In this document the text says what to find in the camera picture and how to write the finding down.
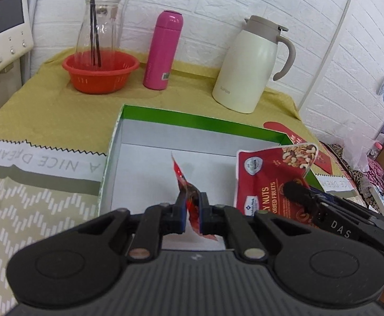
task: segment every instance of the red plastic basket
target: red plastic basket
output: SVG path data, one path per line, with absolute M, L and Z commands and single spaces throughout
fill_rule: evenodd
M 63 68 L 69 72 L 71 83 L 76 90 L 86 94 L 109 94 L 120 90 L 128 80 L 130 73 L 139 67 L 139 60 L 127 53 L 115 53 L 116 70 L 90 71 L 75 67 L 74 55 L 67 57 Z

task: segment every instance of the display screen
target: display screen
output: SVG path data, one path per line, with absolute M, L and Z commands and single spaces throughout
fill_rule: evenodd
M 0 33 L 22 23 L 22 0 L 0 0 Z

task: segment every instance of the white cable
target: white cable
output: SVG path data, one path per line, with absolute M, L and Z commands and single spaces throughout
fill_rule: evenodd
M 328 50 L 326 51 L 326 54 L 322 60 L 322 63 L 317 73 L 313 77 L 313 80 L 309 85 L 309 88 L 307 89 L 303 99 L 300 102 L 299 114 L 302 119 L 305 118 L 310 99 L 315 94 L 316 89 L 318 88 L 322 79 L 324 78 L 325 72 L 328 69 L 329 64 L 332 62 L 332 58 L 334 57 L 334 54 L 338 49 L 338 46 L 340 45 L 340 40 L 344 34 L 344 31 L 346 30 L 346 25 L 348 23 L 348 20 L 350 19 L 349 17 L 347 17 L 348 10 L 350 9 L 350 6 L 352 6 L 354 3 L 355 3 L 354 0 L 347 0 L 347 4 L 344 8 L 344 11 L 338 23 L 337 29 L 335 30 L 334 36 L 332 37 Z
M 122 39 L 123 23 L 125 22 L 125 12 L 128 6 L 128 2 L 129 0 L 125 0 L 125 3 L 123 4 L 123 8 L 122 8 L 122 18 L 120 20 L 120 28 L 119 28 L 119 35 L 118 35 L 118 42 L 117 42 L 119 47 L 120 47 L 120 41 Z

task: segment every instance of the bottle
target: bottle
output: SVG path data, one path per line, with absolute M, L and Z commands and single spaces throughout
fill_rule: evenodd
M 157 18 L 145 69 L 145 87 L 153 90 L 167 88 L 182 27 L 183 17 L 178 12 L 165 10 Z
M 120 0 L 85 0 L 84 19 L 74 56 L 75 68 L 88 71 L 115 70 L 119 3 Z M 91 24 L 94 9 L 96 29 Z
M 384 134 L 383 133 L 379 133 L 378 136 L 376 137 L 376 141 L 383 146 L 383 144 L 384 144 Z
M 273 81 L 288 73 L 296 58 L 293 43 L 282 31 L 288 28 L 257 15 L 247 20 L 224 58 L 213 89 L 214 100 L 239 113 L 254 112 L 277 60 L 278 43 L 288 47 L 288 58 Z
M 370 159 L 372 159 L 372 160 L 375 160 L 376 157 L 378 156 L 378 154 L 380 153 L 381 150 L 382 150 L 382 145 L 381 145 L 381 143 L 378 142 L 378 141 L 375 142 L 375 143 L 373 144 L 372 149 L 371 149 L 370 152 L 369 152 L 368 157 L 369 157 Z

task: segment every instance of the carafe handle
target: carafe handle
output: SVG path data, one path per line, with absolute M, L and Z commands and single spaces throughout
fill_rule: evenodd
M 286 73 L 288 73 L 288 70 L 290 70 L 291 66 L 294 63 L 294 60 L 296 59 L 296 48 L 294 47 L 293 43 L 290 41 L 290 39 L 287 39 L 282 36 L 277 36 L 277 41 L 284 43 L 288 47 L 288 58 L 287 61 L 284 64 L 283 69 L 280 72 L 277 72 L 273 80 L 277 81 L 280 78 L 283 78 Z

